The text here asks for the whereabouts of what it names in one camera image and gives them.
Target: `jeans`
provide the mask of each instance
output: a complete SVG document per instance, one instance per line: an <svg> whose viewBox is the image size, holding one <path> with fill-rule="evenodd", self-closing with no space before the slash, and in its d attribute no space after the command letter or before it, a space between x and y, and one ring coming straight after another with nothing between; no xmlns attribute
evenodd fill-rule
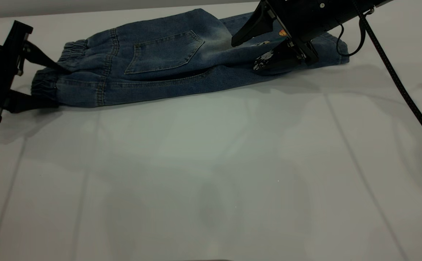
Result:
<svg viewBox="0 0 422 261"><path fill-rule="evenodd" d="M231 37L251 13L217 19L202 9L134 22L65 45L61 74L45 68L32 81L32 95L61 104L97 107L202 94L268 81L292 70L347 63L337 54L337 38L313 40L319 62L287 68L276 75L253 73L254 60L284 40L274 31L238 47ZM347 53L340 41L339 49Z"/></svg>

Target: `white table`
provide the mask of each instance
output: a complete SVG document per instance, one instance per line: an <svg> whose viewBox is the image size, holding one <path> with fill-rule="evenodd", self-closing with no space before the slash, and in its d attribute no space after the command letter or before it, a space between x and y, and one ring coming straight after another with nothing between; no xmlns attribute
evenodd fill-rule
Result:
<svg viewBox="0 0 422 261"><path fill-rule="evenodd" d="M57 59L68 41L193 8L16 19ZM422 110L422 0L369 20ZM345 27L353 50L357 20ZM422 128L369 39L346 66L230 91L4 114L0 261L205 259L422 261Z"/></svg>

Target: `patch on jeans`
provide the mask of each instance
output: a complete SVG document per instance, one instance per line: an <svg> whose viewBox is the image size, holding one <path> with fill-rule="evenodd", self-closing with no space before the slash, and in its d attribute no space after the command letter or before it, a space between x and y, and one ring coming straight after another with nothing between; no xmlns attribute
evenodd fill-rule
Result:
<svg viewBox="0 0 422 261"><path fill-rule="evenodd" d="M279 35L280 36L287 36L288 34L285 30L282 29L282 30L279 31Z"/></svg>
<svg viewBox="0 0 422 261"><path fill-rule="evenodd" d="M263 55L259 56L255 61L255 65L253 66L253 70L260 70L261 68L266 66L266 64L269 63L269 59L273 55L274 55L274 51L270 50L267 53L264 53Z"/></svg>
<svg viewBox="0 0 422 261"><path fill-rule="evenodd" d="M262 45L267 45L268 43L270 43L270 42L269 41L264 41L264 42L261 42L261 43L256 43L256 44L254 44L252 46L262 46Z"/></svg>

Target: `elastic cuff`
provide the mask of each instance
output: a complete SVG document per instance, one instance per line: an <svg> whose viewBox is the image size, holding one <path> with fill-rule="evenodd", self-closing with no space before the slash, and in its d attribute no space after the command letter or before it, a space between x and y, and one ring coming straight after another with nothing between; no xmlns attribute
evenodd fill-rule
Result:
<svg viewBox="0 0 422 261"><path fill-rule="evenodd" d="M54 69L45 68L37 71L32 80L32 88L30 93L32 96L51 99L58 101L57 97L57 80L58 72Z"/></svg>
<svg viewBox="0 0 422 261"><path fill-rule="evenodd" d="M84 55L85 50L87 50L87 40L67 43L57 63L70 71L75 71L78 61ZM58 101L56 83L59 76L60 73L51 68L37 71L32 80L31 94Z"/></svg>

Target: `pocket stitching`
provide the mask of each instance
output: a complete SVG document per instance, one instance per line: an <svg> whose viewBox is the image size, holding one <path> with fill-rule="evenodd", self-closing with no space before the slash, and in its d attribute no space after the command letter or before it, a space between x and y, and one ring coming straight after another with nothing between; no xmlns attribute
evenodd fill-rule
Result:
<svg viewBox="0 0 422 261"><path fill-rule="evenodd" d="M158 68L154 68L154 69L148 69L147 71L133 71L133 66L134 64L138 61L138 58L140 57L140 46L147 46L149 44L152 43L158 43L158 42L165 42L167 40L172 40L174 38L178 38L181 35L186 35L186 36L191 36L195 41L197 41L196 47L195 49L186 57L185 61L179 65L174 65L171 67L158 67ZM201 39L198 35L196 35L196 33L193 30L189 30L183 33L178 33L175 35L170 35L170 36L166 36L163 38L159 38L156 40L151 40L151 41L146 41L143 43L135 43L134 44L134 57L132 59L132 61L130 62L129 66L127 67L127 69L125 70L124 74L136 74L136 73L148 73L151 71L160 71L160 70L168 70L168 69L173 69L173 68L178 68L180 66L183 66L185 64L188 64L191 60L191 58L195 55L195 53L198 51L198 49L204 44L204 40Z"/></svg>

